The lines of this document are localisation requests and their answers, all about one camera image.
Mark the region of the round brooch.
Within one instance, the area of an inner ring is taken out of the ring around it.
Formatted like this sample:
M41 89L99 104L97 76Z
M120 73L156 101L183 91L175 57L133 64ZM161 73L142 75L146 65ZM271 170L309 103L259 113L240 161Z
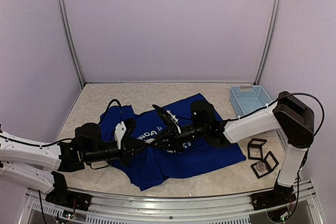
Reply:
M267 170L267 166L265 163L263 162L258 162L256 163L256 169L259 171L259 172L263 172L265 170Z

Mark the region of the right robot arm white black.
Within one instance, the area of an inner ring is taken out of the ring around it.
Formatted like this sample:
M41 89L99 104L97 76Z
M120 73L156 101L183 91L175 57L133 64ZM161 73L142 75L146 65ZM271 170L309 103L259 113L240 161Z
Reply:
M285 159L277 177L275 189L269 192L273 205L281 204L289 196L289 189L303 166L306 152L321 126L315 127L313 110L297 99L299 93L283 91L278 98L243 116L217 120L212 104L205 100L191 103L191 124L180 126L176 115L154 105L166 128L150 146L181 152L183 143L204 138L214 147L227 147L247 137L281 129L288 140Z

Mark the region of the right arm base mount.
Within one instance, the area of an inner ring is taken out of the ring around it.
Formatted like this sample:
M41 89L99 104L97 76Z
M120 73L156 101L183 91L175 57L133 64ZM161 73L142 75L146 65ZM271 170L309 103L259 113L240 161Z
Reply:
M251 195L254 211L272 208L297 200L293 186L284 187L275 182L273 189Z

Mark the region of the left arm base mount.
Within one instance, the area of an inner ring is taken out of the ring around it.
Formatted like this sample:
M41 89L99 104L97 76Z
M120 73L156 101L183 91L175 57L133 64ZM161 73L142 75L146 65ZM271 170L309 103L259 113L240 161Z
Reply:
M53 189L46 194L45 200L73 210L88 211L92 196L90 194L69 190L63 174L56 171L51 172L51 174L54 179Z

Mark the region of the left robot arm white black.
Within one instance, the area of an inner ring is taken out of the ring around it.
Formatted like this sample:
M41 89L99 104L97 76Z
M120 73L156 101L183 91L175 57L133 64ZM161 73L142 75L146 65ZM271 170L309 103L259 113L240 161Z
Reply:
M94 162L116 159L123 166L149 144L131 137L123 122L117 124L116 141L103 142L101 128L86 123L75 129L74 138L42 143L1 131L1 175L40 190L66 206L73 201L64 173L83 170Z

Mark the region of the black display box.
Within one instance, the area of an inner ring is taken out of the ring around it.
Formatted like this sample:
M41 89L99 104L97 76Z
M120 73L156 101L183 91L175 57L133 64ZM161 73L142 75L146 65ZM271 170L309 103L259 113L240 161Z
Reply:
M252 164L251 169L256 175L257 179L261 179L272 173L279 165L278 160L272 151L269 151L265 158Z
M248 159L250 160L263 160L263 146L267 143L264 138L252 138L247 144Z

